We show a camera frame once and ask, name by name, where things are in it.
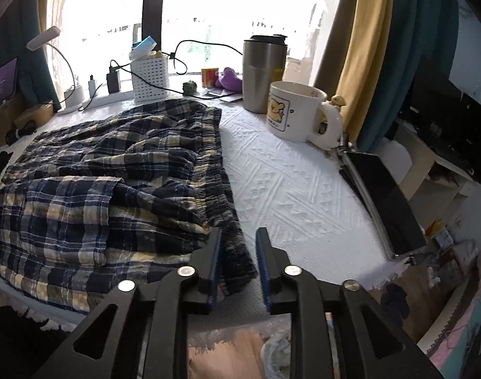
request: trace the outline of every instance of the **blue plaid cloth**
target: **blue plaid cloth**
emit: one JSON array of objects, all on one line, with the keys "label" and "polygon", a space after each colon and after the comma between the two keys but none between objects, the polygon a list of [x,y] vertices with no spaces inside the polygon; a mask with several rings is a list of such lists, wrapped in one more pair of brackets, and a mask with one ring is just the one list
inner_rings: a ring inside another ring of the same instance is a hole
[{"label": "blue plaid cloth", "polygon": [[89,312],[124,279],[160,280],[223,230],[222,289],[256,276],[223,168],[221,110],[184,99],[39,135],[0,182],[0,276]]}]

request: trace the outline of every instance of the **yellow curtain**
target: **yellow curtain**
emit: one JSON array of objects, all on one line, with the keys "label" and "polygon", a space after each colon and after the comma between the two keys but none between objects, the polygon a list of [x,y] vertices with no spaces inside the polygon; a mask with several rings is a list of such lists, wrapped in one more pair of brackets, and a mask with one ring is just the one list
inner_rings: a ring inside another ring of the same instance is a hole
[{"label": "yellow curtain", "polygon": [[357,0],[346,61],[336,93],[346,99],[344,128],[355,141],[360,133],[381,72],[393,0]]}]

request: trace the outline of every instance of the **cartoon print on mug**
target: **cartoon print on mug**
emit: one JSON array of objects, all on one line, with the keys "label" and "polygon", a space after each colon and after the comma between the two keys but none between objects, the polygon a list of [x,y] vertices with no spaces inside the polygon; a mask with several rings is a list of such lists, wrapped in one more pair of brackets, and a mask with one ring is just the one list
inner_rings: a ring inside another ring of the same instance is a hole
[{"label": "cartoon print on mug", "polygon": [[288,110],[288,100],[279,98],[274,94],[269,94],[267,121],[276,130],[284,131],[286,129],[286,120],[289,114]]}]

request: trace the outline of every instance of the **orange can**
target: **orange can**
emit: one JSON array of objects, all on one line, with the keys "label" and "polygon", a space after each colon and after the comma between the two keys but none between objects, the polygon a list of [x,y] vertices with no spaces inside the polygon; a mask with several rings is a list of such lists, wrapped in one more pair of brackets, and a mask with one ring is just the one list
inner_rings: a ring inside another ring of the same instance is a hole
[{"label": "orange can", "polygon": [[202,87],[216,88],[218,80],[219,68],[202,68]]}]

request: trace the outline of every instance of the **white mug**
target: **white mug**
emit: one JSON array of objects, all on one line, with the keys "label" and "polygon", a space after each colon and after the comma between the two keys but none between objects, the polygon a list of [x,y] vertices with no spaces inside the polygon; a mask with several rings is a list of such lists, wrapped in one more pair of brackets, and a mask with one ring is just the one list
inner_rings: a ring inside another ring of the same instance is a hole
[{"label": "white mug", "polygon": [[[269,91],[267,128],[288,141],[310,141],[325,150],[336,148],[342,134],[342,117],[325,101],[326,94],[317,88],[289,81],[273,82]],[[319,134],[323,113],[328,126],[324,134]]]}]

